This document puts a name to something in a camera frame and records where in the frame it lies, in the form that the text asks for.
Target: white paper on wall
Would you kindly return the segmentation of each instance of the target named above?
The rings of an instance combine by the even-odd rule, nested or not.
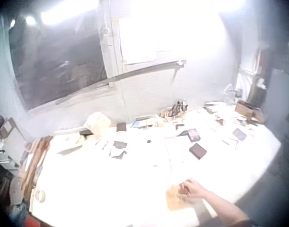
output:
[[[126,64],[153,61],[157,58],[154,25],[148,20],[119,20],[123,60]]]

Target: wall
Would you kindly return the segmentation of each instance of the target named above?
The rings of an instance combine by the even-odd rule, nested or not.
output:
[[[115,76],[123,72],[118,19],[132,15],[133,2],[113,0],[111,5],[101,24],[112,28],[112,31],[101,40],[101,47],[107,73]],[[0,113],[18,119],[32,135],[43,136],[55,130],[79,127],[95,111],[105,113],[113,123],[131,122],[137,116],[158,113],[179,98],[185,98],[192,109],[201,107],[205,101],[220,100],[226,85],[233,81],[235,50],[216,12],[200,14],[202,18],[194,15],[188,12],[188,21],[181,27],[184,30],[180,29],[180,33],[176,32],[177,26],[173,27],[173,34],[181,36],[181,51],[159,52],[154,62],[124,66],[124,72],[127,72],[185,58],[185,68],[178,71],[174,80],[173,70],[149,73],[116,82],[112,87],[80,94],[60,105],[51,102],[26,114],[21,106],[10,108],[11,103],[18,100],[15,96],[16,101],[7,103],[9,110],[3,109]],[[12,72],[0,73],[0,77],[7,77],[0,79],[0,84],[12,83]]]

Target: white plastic bag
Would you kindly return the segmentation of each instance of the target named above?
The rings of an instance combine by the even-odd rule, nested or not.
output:
[[[111,120],[101,112],[91,114],[84,124],[97,138],[103,137],[110,126]]]

